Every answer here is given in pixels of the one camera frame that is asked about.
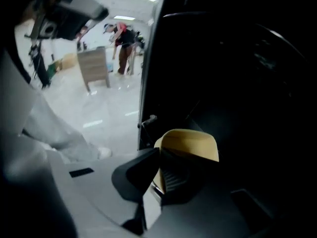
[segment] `person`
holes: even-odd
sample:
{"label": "person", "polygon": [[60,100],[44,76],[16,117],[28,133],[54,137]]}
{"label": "person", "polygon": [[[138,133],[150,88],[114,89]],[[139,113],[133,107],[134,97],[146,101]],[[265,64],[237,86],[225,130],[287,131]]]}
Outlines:
{"label": "person", "polygon": [[37,44],[36,42],[32,42],[29,56],[31,57],[31,61],[34,65],[35,76],[36,74],[38,74],[39,79],[42,83],[42,89],[43,89],[47,86],[49,87],[51,85],[51,81],[46,72],[44,59],[41,54],[41,46],[42,46],[41,41],[39,42],[39,44]]}
{"label": "person", "polygon": [[127,61],[133,51],[135,35],[133,31],[127,29],[127,25],[122,22],[116,23],[116,25],[105,24],[104,33],[106,32],[107,33],[114,32],[114,36],[110,39],[111,42],[115,42],[112,60],[114,60],[115,58],[117,47],[119,45],[122,45],[120,53],[119,53],[119,69],[117,73],[119,75],[124,75]]}

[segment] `shoe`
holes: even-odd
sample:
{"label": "shoe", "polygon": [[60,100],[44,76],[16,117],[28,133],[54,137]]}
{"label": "shoe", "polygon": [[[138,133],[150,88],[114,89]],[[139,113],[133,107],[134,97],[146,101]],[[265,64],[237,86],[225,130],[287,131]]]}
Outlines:
{"label": "shoe", "polygon": [[98,147],[98,150],[99,150],[98,160],[103,160],[112,156],[112,151],[109,148]]}
{"label": "shoe", "polygon": [[42,89],[49,88],[51,86],[51,82],[48,82],[46,85],[42,85]]}

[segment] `black panel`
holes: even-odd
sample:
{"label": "black panel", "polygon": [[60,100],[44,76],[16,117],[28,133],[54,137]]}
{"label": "black panel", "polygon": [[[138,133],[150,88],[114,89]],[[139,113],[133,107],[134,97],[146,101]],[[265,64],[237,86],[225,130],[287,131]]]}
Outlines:
{"label": "black panel", "polygon": [[239,208],[253,233],[258,232],[271,224],[272,219],[270,219],[245,190],[232,192],[231,198]]}
{"label": "black panel", "polygon": [[193,154],[181,153],[177,156],[168,149],[161,150],[159,167],[166,192],[162,205],[187,203],[200,191],[205,177],[198,163],[204,160]]}
{"label": "black panel", "polygon": [[141,203],[145,191],[159,170],[159,149],[119,166],[111,176],[113,186],[126,200]]}
{"label": "black panel", "polygon": [[84,176],[84,175],[90,174],[92,172],[93,172],[93,170],[91,168],[86,168],[86,169],[71,171],[71,172],[69,172],[69,174],[72,178],[74,178],[74,177]]}
{"label": "black panel", "polygon": [[122,225],[125,229],[140,236],[146,229],[143,205],[139,204],[133,219],[126,221]]}

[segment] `leg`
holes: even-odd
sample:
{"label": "leg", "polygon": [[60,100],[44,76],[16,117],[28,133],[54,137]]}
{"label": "leg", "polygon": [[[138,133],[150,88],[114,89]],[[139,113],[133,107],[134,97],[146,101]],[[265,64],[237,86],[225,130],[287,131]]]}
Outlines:
{"label": "leg", "polygon": [[36,63],[34,64],[34,69],[37,69],[39,79],[43,87],[46,87],[47,85],[50,85],[50,79],[45,69],[43,56],[39,54],[37,59],[35,60],[36,60]]}
{"label": "leg", "polygon": [[133,45],[130,45],[130,46],[128,46],[127,48],[126,48],[126,55],[127,55],[127,61],[128,61],[128,59],[129,59],[129,57],[130,57],[130,55],[131,55],[131,53],[132,53],[132,51],[133,51]]}
{"label": "leg", "polygon": [[119,70],[118,72],[120,74],[124,74],[125,71],[125,67],[127,65],[127,52],[126,52],[126,48],[121,47],[120,49],[120,53],[119,53]]}
{"label": "leg", "polygon": [[37,93],[24,132],[55,148],[70,162],[93,161],[100,155],[97,147],[89,144],[80,132],[55,115],[41,93]]}

